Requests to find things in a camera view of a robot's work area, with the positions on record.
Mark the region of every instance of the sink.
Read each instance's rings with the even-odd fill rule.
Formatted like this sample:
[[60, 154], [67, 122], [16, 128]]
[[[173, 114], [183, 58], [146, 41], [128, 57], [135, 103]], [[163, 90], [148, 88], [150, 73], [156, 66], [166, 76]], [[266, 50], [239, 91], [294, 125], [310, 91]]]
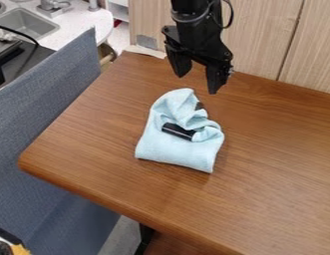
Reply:
[[17, 30], [39, 40], [56, 32], [59, 25], [24, 8], [11, 10], [0, 16], [0, 25]]

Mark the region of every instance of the table leg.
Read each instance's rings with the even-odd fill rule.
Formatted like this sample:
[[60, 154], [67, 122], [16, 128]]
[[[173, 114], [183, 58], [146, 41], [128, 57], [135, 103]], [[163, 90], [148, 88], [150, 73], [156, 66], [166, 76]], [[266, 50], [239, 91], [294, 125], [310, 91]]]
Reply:
[[140, 224], [141, 243], [134, 255], [144, 255], [152, 241], [155, 231], [152, 228]]

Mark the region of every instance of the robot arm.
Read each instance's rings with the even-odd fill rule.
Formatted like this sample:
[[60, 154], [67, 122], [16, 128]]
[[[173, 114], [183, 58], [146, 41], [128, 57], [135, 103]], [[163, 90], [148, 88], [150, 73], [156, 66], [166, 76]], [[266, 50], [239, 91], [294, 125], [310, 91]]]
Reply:
[[232, 53], [221, 42], [221, 32], [233, 21], [231, 8], [223, 27], [220, 0], [171, 0], [171, 16], [176, 26], [163, 27], [165, 49], [175, 74], [186, 75], [194, 60], [206, 66], [208, 91], [216, 94], [232, 73]]

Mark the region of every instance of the floor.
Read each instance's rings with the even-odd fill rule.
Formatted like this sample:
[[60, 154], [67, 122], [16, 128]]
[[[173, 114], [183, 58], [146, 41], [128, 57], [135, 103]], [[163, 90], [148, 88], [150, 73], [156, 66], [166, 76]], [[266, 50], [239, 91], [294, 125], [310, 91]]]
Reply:
[[120, 55], [130, 43], [129, 24], [122, 22], [117, 28], [113, 30], [108, 42], [111, 47]]
[[140, 241], [138, 222], [122, 216], [98, 255], [133, 255]]

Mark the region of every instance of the faucet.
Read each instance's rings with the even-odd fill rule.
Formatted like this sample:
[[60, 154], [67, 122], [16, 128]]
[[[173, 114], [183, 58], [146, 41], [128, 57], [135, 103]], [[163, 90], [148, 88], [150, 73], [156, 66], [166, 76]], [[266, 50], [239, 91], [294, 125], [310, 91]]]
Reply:
[[45, 11], [51, 11], [53, 9], [62, 9], [71, 6], [69, 1], [59, 1], [59, 0], [41, 0], [41, 9]]

